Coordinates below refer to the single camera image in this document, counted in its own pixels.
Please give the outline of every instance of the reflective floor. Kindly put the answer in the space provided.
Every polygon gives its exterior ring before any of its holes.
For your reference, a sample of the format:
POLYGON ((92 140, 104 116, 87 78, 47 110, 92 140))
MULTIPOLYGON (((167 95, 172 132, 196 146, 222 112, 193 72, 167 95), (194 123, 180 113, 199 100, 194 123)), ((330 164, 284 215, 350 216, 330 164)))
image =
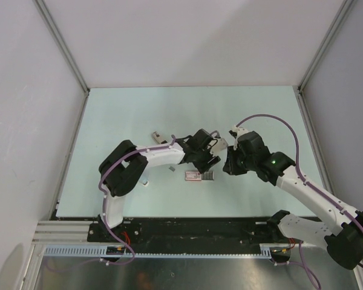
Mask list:
MULTIPOLYGON (((337 265, 318 248, 305 248, 306 261, 322 289, 359 289, 353 271, 337 265)), ((88 258, 44 258, 54 269, 70 268, 88 258)), ((299 261, 298 249, 292 254, 299 261)), ((277 266, 261 259, 136 259, 125 266, 92 262, 65 273, 45 266, 39 272, 37 290, 257 290, 314 289, 298 266, 277 266)))

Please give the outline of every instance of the gray wall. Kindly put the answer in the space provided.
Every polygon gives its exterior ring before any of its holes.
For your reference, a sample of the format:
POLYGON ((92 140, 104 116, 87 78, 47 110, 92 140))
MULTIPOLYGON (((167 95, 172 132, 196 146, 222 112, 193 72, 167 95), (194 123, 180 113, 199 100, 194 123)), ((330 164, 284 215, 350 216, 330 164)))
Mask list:
POLYGON ((0 0, 0 289, 50 208, 83 93, 31 0, 0 0))
POLYGON ((363 209, 363 0, 304 93, 336 195, 363 209))

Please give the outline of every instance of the white table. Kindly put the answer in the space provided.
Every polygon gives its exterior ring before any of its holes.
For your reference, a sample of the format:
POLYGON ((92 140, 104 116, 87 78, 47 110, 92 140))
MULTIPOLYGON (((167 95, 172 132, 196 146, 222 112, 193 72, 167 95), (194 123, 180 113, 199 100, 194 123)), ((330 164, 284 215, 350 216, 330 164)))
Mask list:
MULTIPOLYGON (((102 88, 92 89, 60 197, 58 217, 94 217, 101 211, 98 167, 117 145, 130 139, 135 145, 155 144, 158 131, 184 137, 199 129, 218 130, 229 144, 232 125, 252 114, 266 113, 288 121, 298 134, 300 164, 315 182, 321 178, 291 86, 102 88)), ((295 159, 290 131, 276 120, 256 118, 243 125, 258 132, 271 152, 295 159)), ((214 166, 215 181, 187 182, 192 164, 151 169, 149 186, 138 184, 128 195, 126 217, 246 217, 270 216, 288 210, 313 216, 295 198, 255 173, 229 176, 222 161, 214 166)))

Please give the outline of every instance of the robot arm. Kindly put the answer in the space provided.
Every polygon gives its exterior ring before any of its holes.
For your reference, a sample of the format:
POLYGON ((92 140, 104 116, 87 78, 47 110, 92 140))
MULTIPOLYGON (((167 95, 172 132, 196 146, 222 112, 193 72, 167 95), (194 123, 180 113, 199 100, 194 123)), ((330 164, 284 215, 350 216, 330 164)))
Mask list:
POLYGON ((99 167, 101 175, 106 175, 102 185, 107 192, 103 218, 111 228, 122 222, 125 196, 146 176, 149 168, 193 163, 200 173, 204 173, 220 161, 218 154, 227 146, 224 138, 213 137, 204 129, 194 136, 151 147, 136 146, 130 140, 121 142, 99 167))
POLYGON ((363 259, 363 234, 344 212, 349 213, 362 226, 363 212, 315 185, 301 169, 296 168, 295 162, 282 152, 270 153, 256 132, 233 127, 230 133, 235 142, 234 146, 227 148, 227 160, 223 171, 230 175, 254 171, 264 182, 270 182, 296 197, 321 220, 310 221, 281 210, 268 222, 272 231, 327 250, 330 256, 346 269, 356 267, 363 259))

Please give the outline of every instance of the wall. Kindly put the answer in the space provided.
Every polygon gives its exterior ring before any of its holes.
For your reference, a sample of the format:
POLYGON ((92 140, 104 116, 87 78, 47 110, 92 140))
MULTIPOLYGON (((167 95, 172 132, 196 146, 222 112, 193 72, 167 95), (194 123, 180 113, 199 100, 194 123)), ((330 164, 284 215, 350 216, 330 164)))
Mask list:
POLYGON ((82 100, 33 2, 0 0, 0 289, 51 206, 82 100))
POLYGON ((343 0, 46 0, 89 87, 297 85, 343 0))
POLYGON ((336 195, 363 209, 363 0, 305 90, 336 195))

